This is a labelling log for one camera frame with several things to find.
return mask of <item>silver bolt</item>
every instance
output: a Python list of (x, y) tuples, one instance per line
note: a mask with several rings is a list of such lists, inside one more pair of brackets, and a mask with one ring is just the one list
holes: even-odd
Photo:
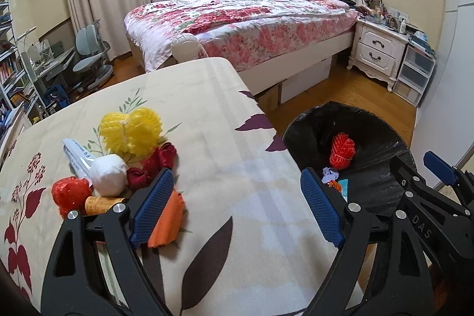
[(402, 210), (397, 210), (395, 212), (395, 216), (397, 216), (398, 218), (400, 218), (401, 220), (404, 220), (405, 218), (407, 218), (407, 214), (402, 211)]
[(72, 210), (67, 214), (67, 218), (70, 220), (77, 218), (77, 216), (79, 216), (79, 212), (77, 210)]
[(360, 205), (359, 204), (356, 204), (355, 202), (351, 202), (349, 205), (348, 205), (348, 208), (351, 212), (360, 212)]
[(118, 204), (114, 205), (114, 212), (115, 213), (122, 213), (125, 210), (125, 204), (119, 202)]

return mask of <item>black trash bag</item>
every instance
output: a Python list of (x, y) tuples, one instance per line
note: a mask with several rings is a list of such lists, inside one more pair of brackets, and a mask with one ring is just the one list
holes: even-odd
[(416, 170), (403, 139), (376, 115), (354, 106), (328, 102), (300, 114), (287, 127), (283, 141), (300, 170), (312, 167), (322, 177), (329, 167), (333, 137), (344, 132), (355, 142), (355, 156), (339, 179), (348, 179), (348, 201), (367, 211), (390, 216), (404, 189), (390, 173), (390, 160), (400, 157)]

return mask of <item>floral bedding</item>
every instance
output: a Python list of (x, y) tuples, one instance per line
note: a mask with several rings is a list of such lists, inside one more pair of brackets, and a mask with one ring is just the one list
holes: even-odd
[[(219, 58), (110, 86), (20, 134), (0, 172), (0, 259), (23, 296), (40, 308), (63, 222), (51, 196), (53, 183), (71, 175), (62, 139), (103, 155), (102, 116), (139, 106), (159, 113), (165, 138), (178, 151), (175, 188), (187, 209), (179, 236), (165, 247), (137, 250), (172, 314), (300, 316), (337, 249), (324, 240), (283, 141), (233, 67)], [(125, 161), (135, 166), (136, 159)], [(107, 248), (98, 249), (113, 299), (126, 304)], [(351, 305), (361, 298), (357, 285)]]
[(209, 57), (237, 71), (349, 30), (358, 12), (337, 0), (172, 0), (146, 4), (125, 17), (145, 70), (171, 56), (173, 38), (194, 34)]

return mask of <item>blue gripper pad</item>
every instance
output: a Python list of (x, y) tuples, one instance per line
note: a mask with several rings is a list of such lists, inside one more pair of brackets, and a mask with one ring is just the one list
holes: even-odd
[(311, 212), (323, 233), (324, 238), (339, 248), (344, 243), (341, 232), (341, 219), (324, 194), (316, 179), (308, 169), (303, 170), (300, 178), (301, 190), (310, 206)]
[(137, 215), (134, 217), (133, 232), (130, 243), (137, 249), (148, 239), (160, 218), (166, 203), (168, 202), (174, 187), (174, 177), (170, 170), (156, 182)]
[(456, 174), (451, 166), (432, 151), (427, 151), (423, 157), (423, 164), (438, 177), (445, 185), (453, 186), (457, 183)]

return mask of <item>red crumpled ball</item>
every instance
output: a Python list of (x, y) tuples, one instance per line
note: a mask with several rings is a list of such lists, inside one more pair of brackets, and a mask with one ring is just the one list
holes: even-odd
[(89, 181), (86, 179), (67, 177), (53, 184), (51, 194), (59, 207), (61, 217), (66, 218), (71, 210), (85, 213), (86, 199), (92, 195), (92, 192), (89, 188)]
[(342, 170), (347, 168), (356, 153), (354, 141), (346, 133), (339, 133), (332, 139), (331, 155), (329, 164), (331, 168)]
[(130, 189), (137, 191), (150, 186), (161, 169), (173, 169), (176, 154), (176, 148), (171, 142), (163, 144), (162, 147), (155, 148), (153, 153), (146, 160), (141, 162), (143, 169), (129, 168), (127, 170), (126, 176), (129, 180)]

